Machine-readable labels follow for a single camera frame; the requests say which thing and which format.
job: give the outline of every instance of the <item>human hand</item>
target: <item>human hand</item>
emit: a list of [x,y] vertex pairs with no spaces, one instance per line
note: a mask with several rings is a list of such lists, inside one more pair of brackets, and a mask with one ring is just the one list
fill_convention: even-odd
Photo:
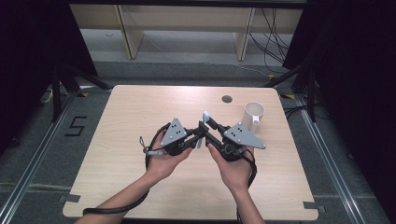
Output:
[[[221,179],[227,188],[231,191],[248,190],[248,180],[251,173],[251,167],[245,160],[226,161],[224,160],[218,150],[212,145],[208,144],[210,154],[213,160],[219,167]],[[254,148],[248,147],[247,150],[253,154]],[[245,153],[245,156],[252,160],[250,153]]]
[[[153,148],[161,148],[161,141],[163,140],[163,136],[165,135],[165,133],[166,130],[163,130],[160,134],[158,134],[157,139],[154,142]],[[155,178],[157,182],[165,179],[173,173],[173,171],[181,161],[184,161],[189,157],[191,152],[192,147],[189,147],[177,156],[150,156],[148,170],[146,171],[146,174]]]

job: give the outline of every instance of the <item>white mug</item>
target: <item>white mug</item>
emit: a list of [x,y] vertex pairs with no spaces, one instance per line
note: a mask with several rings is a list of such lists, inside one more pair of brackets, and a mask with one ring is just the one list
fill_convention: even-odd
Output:
[[250,102],[245,105],[244,116],[242,117],[242,124],[247,127],[252,133],[256,132],[257,127],[262,120],[265,108],[262,104],[257,102]]

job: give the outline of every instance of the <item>black cable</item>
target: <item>black cable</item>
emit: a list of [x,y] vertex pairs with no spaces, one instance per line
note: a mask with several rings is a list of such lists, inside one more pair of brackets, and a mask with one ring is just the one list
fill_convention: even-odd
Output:
[[277,38],[280,40],[280,42],[282,42],[283,45],[280,45],[280,47],[284,48],[284,49],[289,49],[289,45],[287,43],[285,43],[285,41],[282,40],[282,37],[280,37],[280,35],[276,34]]
[[263,47],[254,37],[252,34],[250,34],[251,39],[253,40],[253,42],[256,44],[256,46],[262,50],[264,53],[269,54],[271,57],[273,57],[275,60],[277,60],[280,63],[283,63],[283,60],[279,57],[277,57],[273,52],[271,52],[270,50],[266,49],[265,47]]
[[[152,150],[152,147],[154,146],[155,140],[157,139],[158,135],[163,130],[168,128],[169,124],[170,123],[162,126],[161,129],[155,134],[154,138],[151,140],[151,143],[150,143],[150,145],[148,147],[148,150]],[[143,144],[143,147],[145,147],[142,137],[140,137],[140,144]],[[145,164],[146,164],[146,170],[147,170],[149,168],[149,155],[146,155]],[[145,201],[145,199],[146,199],[146,197],[148,195],[149,195],[149,190],[145,194],[143,194],[143,196],[140,197],[136,202],[128,204],[128,205],[123,206],[123,207],[118,207],[118,208],[85,208],[82,211],[82,215],[86,215],[86,214],[117,214],[117,213],[128,212],[129,210],[137,207],[139,204],[141,204],[143,201]]]
[[[267,22],[267,24],[268,24],[268,28],[270,29],[270,36],[267,38],[267,43],[266,43],[266,45],[265,45],[265,49],[268,49],[268,45],[269,45],[269,42],[270,42],[270,39],[271,39],[271,35],[273,35],[273,28],[272,28],[272,26],[271,26],[271,24],[270,24],[270,22],[268,21],[268,19],[267,19],[267,17],[266,17],[266,15],[265,15],[265,13],[264,13],[264,10],[262,9],[262,15],[264,16],[264,18],[265,18],[265,20],[266,20],[266,22]],[[271,68],[269,68],[268,67],[268,65],[267,65],[267,61],[266,61],[266,54],[264,53],[264,65],[265,65],[265,67],[268,69],[268,70],[270,70],[271,72],[273,72],[273,73],[281,73],[281,72],[277,72],[277,71],[274,71],[274,70],[272,70]]]
[[277,44],[277,48],[279,50],[280,56],[282,57],[282,60],[285,61],[285,52],[283,52],[283,49],[280,47],[279,44],[279,35],[277,34],[276,31],[276,8],[273,8],[273,35],[274,35],[274,39],[276,40],[276,44]]
[[[315,103],[314,106],[323,106],[323,104],[321,104],[321,103]],[[285,115],[287,115],[287,116],[286,116],[286,119],[289,119],[290,116],[291,116],[292,114],[294,114],[296,111],[303,110],[303,109],[307,109],[307,108],[308,108],[308,105],[299,105],[299,106],[295,106],[295,107],[284,108],[283,110],[285,111]],[[324,117],[322,117],[322,116],[319,116],[318,114],[315,114],[315,116],[316,116],[317,118],[320,118],[320,119],[331,119],[330,117],[324,118]]]
[[[269,36],[268,35],[266,35],[265,33],[262,33],[267,39],[269,38]],[[281,42],[284,44],[284,45],[279,45],[281,48],[283,48],[283,49],[289,49],[289,45],[287,45],[285,42],[283,42],[283,40],[280,38],[280,36],[278,36],[278,38],[281,40]],[[270,39],[270,41],[273,43],[273,44],[277,44],[274,40],[272,40],[272,39]]]
[[[254,158],[253,153],[251,153],[250,150],[245,150],[247,151],[250,155],[251,155],[251,159],[249,159],[247,156],[245,156],[244,154],[241,154],[240,157],[242,159],[244,159],[245,161],[247,161],[250,164],[251,167],[251,173],[250,173],[250,178],[248,179],[247,182],[247,187],[249,188],[250,185],[253,183],[254,178],[256,177],[257,174],[257,165],[256,165],[256,159]],[[238,212],[238,208],[236,208],[236,220],[239,224],[243,224],[242,218],[241,216],[239,216],[239,212]]]

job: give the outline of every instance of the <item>wooden table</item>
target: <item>wooden table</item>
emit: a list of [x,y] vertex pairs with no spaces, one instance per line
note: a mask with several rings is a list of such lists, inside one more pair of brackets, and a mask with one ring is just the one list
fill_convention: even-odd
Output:
[[[224,103],[222,97],[233,98]],[[198,126],[206,110],[219,124],[234,126],[246,103],[262,103],[266,112],[256,135],[267,145],[256,149],[256,179],[249,191],[266,220],[314,220],[317,209],[289,125],[274,89],[185,86],[116,86],[88,148],[64,215],[80,217],[145,172],[142,136],[153,135],[178,117],[185,128]],[[210,131],[217,138],[217,131]],[[235,202],[221,181],[219,169],[205,144],[196,148],[171,176],[153,187],[129,218],[235,219]]]

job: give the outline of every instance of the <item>finger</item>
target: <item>finger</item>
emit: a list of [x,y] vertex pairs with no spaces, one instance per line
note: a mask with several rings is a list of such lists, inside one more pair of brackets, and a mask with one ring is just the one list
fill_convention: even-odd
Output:
[[208,144],[207,148],[209,148],[210,155],[212,155],[213,160],[217,164],[219,164],[219,162],[223,161],[223,158],[221,157],[220,153],[212,144]]
[[184,150],[179,157],[181,158],[182,161],[186,160],[189,156],[190,153],[192,152],[192,147],[187,148],[186,150]]
[[161,143],[161,141],[163,140],[163,136],[165,135],[165,133],[166,133],[166,129],[162,130],[162,131],[158,134],[157,138],[155,139],[154,146],[156,146],[156,147],[159,147],[159,146],[160,146],[160,143]]
[[254,147],[247,147],[247,150],[243,152],[243,155],[253,161],[254,158]]

